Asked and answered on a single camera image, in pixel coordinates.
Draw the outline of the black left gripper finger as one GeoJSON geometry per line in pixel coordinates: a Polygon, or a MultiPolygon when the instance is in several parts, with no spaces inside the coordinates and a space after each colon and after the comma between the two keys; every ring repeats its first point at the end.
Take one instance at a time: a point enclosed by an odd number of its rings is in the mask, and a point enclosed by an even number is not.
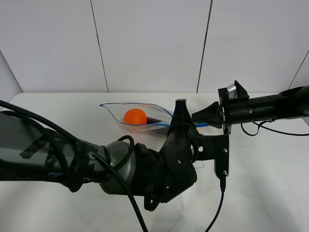
{"type": "Polygon", "coordinates": [[[185,125],[193,126],[191,116],[186,106],[186,99],[177,99],[170,126],[180,127],[185,125]]]}

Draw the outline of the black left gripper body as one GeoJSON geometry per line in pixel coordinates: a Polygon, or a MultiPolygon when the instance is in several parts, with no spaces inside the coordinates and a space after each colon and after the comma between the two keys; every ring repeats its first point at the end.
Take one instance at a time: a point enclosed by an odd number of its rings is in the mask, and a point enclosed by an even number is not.
{"type": "Polygon", "coordinates": [[[194,143],[188,136],[195,131],[195,126],[170,127],[168,136],[158,155],[158,166],[154,176],[145,189],[145,199],[151,198],[156,203],[167,203],[186,191],[197,181],[193,166],[196,152],[194,143]]]}

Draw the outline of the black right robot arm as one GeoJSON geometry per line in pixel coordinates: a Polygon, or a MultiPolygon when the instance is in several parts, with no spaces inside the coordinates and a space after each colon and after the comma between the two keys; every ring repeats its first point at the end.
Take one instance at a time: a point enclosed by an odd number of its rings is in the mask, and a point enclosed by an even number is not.
{"type": "Polygon", "coordinates": [[[238,82],[218,90],[219,101],[192,114],[193,122],[207,123],[231,133],[231,126],[309,116],[309,87],[296,87],[279,94],[250,98],[238,82]]]}

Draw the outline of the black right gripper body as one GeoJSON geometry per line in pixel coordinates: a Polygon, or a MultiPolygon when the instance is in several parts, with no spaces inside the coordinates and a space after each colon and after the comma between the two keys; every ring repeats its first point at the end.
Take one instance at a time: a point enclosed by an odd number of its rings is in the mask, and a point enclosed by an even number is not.
{"type": "Polygon", "coordinates": [[[237,81],[234,81],[234,84],[237,87],[238,97],[235,99],[228,98],[228,92],[226,87],[218,89],[220,108],[221,108],[221,122],[224,134],[231,133],[231,112],[232,112],[232,104],[238,102],[246,102],[249,99],[249,95],[244,87],[237,81]]]}

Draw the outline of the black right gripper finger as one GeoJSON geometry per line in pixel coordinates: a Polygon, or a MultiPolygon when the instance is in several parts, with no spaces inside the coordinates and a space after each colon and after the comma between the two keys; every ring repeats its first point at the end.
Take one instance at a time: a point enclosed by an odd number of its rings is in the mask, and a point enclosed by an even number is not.
{"type": "Polygon", "coordinates": [[[209,126],[221,128],[221,108],[216,101],[203,110],[192,114],[192,121],[196,124],[208,124],[209,126]]]}

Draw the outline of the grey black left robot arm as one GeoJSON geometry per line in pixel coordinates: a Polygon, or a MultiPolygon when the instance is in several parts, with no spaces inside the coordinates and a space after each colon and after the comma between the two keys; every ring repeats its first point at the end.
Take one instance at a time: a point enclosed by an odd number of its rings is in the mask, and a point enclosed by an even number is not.
{"type": "Polygon", "coordinates": [[[188,136],[195,126],[184,102],[176,103],[159,151],[129,135],[95,145],[26,109],[5,101],[0,105],[2,181],[55,182],[72,192],[94,182],[108,194],[142,196],[146,203],[167,203],[197,181],[196,145],[188,136]]]}

